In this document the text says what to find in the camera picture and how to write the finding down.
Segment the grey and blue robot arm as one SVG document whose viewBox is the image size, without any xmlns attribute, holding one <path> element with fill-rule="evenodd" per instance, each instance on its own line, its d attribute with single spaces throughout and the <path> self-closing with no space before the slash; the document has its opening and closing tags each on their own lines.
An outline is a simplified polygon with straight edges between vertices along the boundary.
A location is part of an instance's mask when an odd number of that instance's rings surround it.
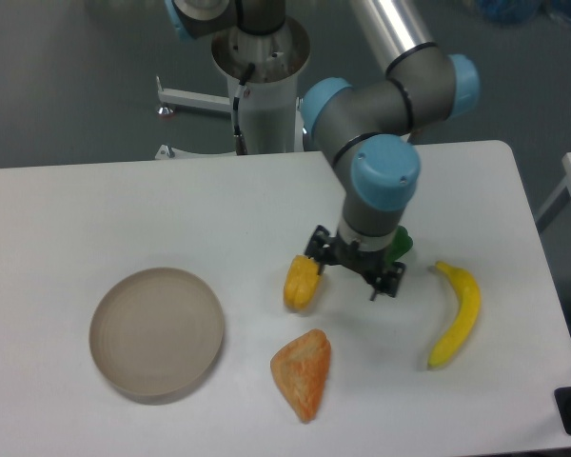
<svg viewBox="0 0 571 457">
<path fill-rule="evenodd" d="M 285 304 L 305 308 L 327 266 L 361 275 L 375 294 L 394 296 L 404 274 L 400 220 L 420 175 L 415 129 L 466 113 L 480 79 L 466 57 L 443 53 L 410 1 L 355 1 L 351 8 L 383 72 L 366 88 L 327 78 L 303 97 L 282 92 L 307 63 L 310 43 L 282 1 L 168 1 L 181 39 L 210 36 L 213 60 L 231 80 L 227 112 L 238 155 L 284 151 L 294 120 L 345 190 L 335 233 L 317 227 L 284 285 Z"/>
</svg>

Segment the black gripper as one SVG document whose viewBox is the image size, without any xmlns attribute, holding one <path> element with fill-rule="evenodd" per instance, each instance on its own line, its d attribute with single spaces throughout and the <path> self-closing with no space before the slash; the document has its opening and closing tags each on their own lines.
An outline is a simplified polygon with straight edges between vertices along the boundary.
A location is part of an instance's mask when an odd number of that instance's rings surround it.
<svg viewBox="0 0 571 457">
<path fill-rule="evenodd" d="M 327 266 L 341 266 L 358 273 L 372 287 L 370 301 L 379 295 L 395 298 L 405 274 L 404 263 L 385 260 L 384 248 L 362 251 L 357 240 L 347 243 L 340 233 L 332 237 L 322 225 L 313 230 L 304 256 L 315 262 L 319 275 L 324 274 Z"/>
</svg>

